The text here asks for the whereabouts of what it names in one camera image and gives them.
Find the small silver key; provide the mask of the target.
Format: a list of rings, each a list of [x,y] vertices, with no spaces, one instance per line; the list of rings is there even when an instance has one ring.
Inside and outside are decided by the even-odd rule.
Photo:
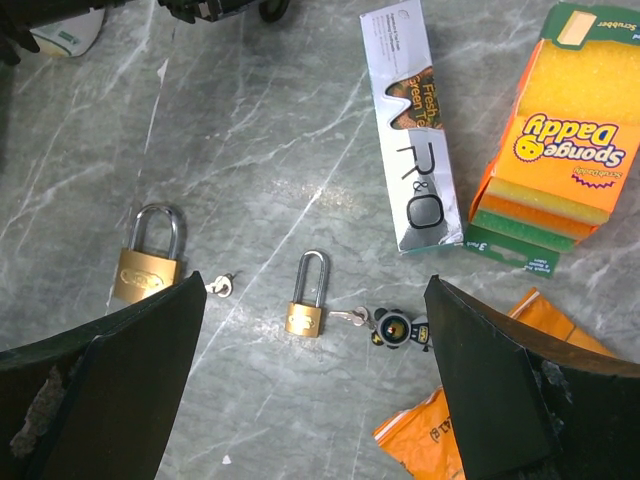
[[[228,298],[234,291],[234,280],[240,273],[238,270],[218,275],[213,281],[205,284],[206,292],[219,298]]]

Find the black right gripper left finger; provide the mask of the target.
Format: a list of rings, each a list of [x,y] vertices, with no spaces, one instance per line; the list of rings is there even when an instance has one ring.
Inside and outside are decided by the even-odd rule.
[[[3,351],[2,478],[154,478],[206,300],[193,272],[112,314]]]

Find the small brass padlock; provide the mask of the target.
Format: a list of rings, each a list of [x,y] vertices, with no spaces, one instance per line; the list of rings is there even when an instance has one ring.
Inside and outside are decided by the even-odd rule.
[[[307,305],[303,302],[303,295],[309,263],[313,257],[319,260],[320,271],[315,301],[312,305]],[[284,329],[287,333],[307,338],[319,336],[329,273],[330,259],[326,253],[320,250],[308,250],[302,254],[298,264],[293,297],[285,317]]]

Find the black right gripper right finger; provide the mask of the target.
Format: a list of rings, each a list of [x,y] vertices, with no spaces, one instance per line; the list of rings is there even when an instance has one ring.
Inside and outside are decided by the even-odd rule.
[[[526,326],[438,276],[424,299],[467,478],[638,478],[638,364]]]

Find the large brass padlock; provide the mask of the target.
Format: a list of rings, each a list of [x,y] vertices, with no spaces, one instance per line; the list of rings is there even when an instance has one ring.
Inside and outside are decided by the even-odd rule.
[[[162,213],[170,224],[170,241],[162,255],[143,251],[146,226],[152,214]],[[174,284],[180,273],[179,253],[184,229],[177,210],[166,204],[143,206],[135,215],[127,246],[121,250],[113,296],[127,304],[137,303]]]

